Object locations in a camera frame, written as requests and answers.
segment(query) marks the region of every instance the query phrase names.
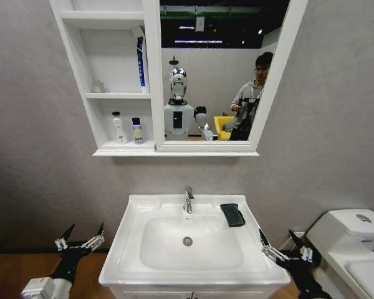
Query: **yellow chair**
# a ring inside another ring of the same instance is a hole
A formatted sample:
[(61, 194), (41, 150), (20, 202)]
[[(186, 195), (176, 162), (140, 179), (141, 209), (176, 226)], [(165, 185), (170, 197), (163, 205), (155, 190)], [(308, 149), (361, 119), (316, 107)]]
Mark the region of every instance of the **yellow chair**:
[(214, 116), (214, 125), (216, 127), (216, 133), (218, 134), (218, 140), (230, 139), (230, 132), (223, 131), (223, 125), (232, 121), (234, 116)]

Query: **humanoid robot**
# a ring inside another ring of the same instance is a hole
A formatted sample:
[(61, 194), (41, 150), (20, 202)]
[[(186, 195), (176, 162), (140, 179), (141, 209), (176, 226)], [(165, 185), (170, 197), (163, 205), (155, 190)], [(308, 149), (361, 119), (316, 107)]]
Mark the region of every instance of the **humanoid robot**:
[(206, 122), (206, 108), (198, 106), (194, 109), (184, 100), (187, 90), (187, 73), (176, 65), (179, 62), (173, 56), (169, 64), (174, 66), (170, 72), (169, 83), (173, 98), (164, 107), (165, 133), (167, 140), (187, 140), (188, 132), (195, 118), (203, 140), (216, 140)]

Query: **glasses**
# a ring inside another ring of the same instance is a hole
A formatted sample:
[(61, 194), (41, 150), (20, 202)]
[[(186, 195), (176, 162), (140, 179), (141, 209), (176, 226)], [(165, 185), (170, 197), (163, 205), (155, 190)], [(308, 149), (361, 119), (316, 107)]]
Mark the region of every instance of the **glasses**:
[(267, 66), (265, 66), (265, 67), (256, 67), (256, 68), (255, 68), (255, 71), (256, 71), (256, 72), (260, 72), (260, 71), (264, 72), (264, 71), (266, 71), (266, 70), (268, 70), (268, 69), (269, 69), (269, 65), (267, 65)]

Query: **white bottle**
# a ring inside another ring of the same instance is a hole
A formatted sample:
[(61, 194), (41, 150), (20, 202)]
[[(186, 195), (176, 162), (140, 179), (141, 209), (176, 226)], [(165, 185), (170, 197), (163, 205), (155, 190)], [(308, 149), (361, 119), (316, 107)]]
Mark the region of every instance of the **white bottle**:
[(112, 112), (112, 115), (113, 115), (112, 123), (116, 130), (115, 140), (117, 143), (124, 145), (125, 143), (127, 143), (127, 136), (126, 136), (125, 130), (123, 129), (122, 119), (120, 118), (120, 112), (119, 111)]

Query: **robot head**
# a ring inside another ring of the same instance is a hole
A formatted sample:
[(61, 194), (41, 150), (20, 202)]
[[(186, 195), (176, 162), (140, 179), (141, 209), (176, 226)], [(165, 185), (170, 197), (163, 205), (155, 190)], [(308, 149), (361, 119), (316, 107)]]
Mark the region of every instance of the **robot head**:
[(182, 100), (185, 97), (187, 89), (187, 73), (178, 67), (170, 72), (169, 76), (170, 90), (175, 100)]

